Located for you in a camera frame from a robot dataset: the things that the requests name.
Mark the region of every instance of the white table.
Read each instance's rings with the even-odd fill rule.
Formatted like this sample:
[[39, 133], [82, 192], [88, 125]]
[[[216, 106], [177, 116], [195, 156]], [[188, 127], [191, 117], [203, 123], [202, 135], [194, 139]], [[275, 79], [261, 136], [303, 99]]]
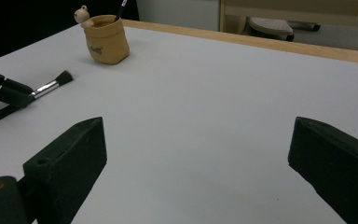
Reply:
[[75, 79], [0, 121], [0, 175], [102, 116], [108, 163], [73, 223], [344, 223], [287, 155], [297, 116], [358, 137], [358, 63], [126, 33], [117, 65], [91, 59], [79, 26], [0, 58], [33, 88]]

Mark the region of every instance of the silver ferrule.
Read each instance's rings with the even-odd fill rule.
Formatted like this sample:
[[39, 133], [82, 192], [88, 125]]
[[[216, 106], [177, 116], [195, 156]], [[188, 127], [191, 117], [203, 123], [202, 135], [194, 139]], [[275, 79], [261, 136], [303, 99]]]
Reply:
[[31, 94], [35, 99], [54, 91], [56, 88], [58, 88], [60, 85], [56, 80], [50, 81], [48, 84], [42, 86], [41, 88], [37, 89], [36, 91], [33, 91]]

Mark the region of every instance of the brush handle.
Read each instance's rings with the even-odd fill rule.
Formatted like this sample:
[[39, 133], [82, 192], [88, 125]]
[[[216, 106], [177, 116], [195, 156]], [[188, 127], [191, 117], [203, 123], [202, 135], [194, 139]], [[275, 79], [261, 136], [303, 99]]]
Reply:
[[14, 112], [18, 111], [19, 109], [21, 109], [21, 107], [17, 107], [14, 105], [8, 105], [8, 106], [0, 109], [0, 120], [13, 114]]

